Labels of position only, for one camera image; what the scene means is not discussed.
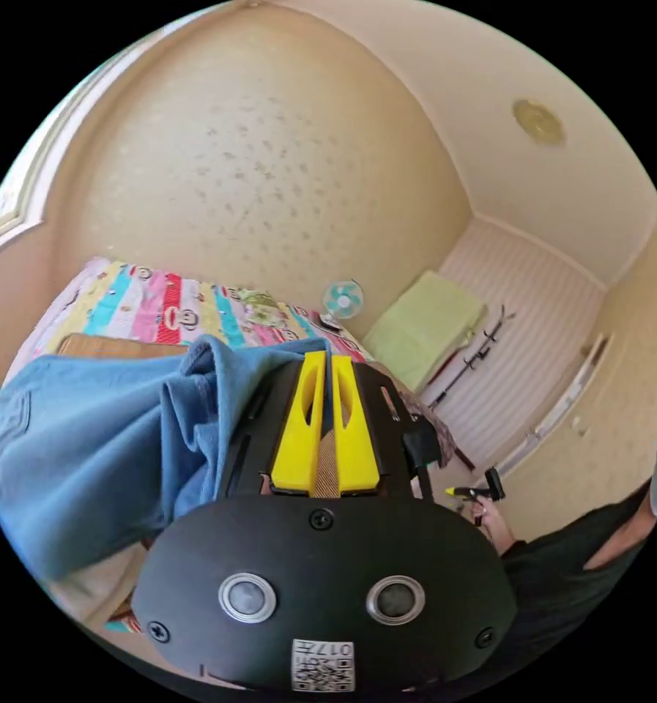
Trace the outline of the person's right hand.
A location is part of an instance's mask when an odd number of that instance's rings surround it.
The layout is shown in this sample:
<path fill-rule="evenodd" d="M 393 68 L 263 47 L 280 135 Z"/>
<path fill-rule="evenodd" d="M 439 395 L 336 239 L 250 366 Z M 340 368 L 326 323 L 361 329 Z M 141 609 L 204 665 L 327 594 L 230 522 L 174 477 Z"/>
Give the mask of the person's right hand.
<path fill-rule="evenodd" d="M 498 504 L 491 499 L 478 496 L 472 503 L 471 515 L 473 524 L 488 538 L 500 556 L 517 542 Z"/>

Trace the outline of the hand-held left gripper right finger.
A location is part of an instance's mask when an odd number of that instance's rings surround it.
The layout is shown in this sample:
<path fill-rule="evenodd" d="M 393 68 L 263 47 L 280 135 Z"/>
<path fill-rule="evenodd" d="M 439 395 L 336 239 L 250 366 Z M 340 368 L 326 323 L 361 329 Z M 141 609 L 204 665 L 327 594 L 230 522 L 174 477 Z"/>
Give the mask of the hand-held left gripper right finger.
<path fill-rule="evenodd" d="M 340 492 L 375 492 L 379 469 L 352 359 L 331 359 L 335 468 Z"/>

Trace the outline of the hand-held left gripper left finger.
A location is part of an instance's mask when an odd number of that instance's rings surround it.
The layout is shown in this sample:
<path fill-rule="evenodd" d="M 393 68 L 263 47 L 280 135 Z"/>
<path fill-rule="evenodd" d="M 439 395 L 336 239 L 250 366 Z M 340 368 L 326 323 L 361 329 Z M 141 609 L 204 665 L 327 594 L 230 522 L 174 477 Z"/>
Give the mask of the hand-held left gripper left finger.
<path fill-rule="evenodd" d="M 270 478 L 275 492 L 314 492 L 323 426 L 326 352 L 307 353 L 292 370 L 294 388 Z"/>

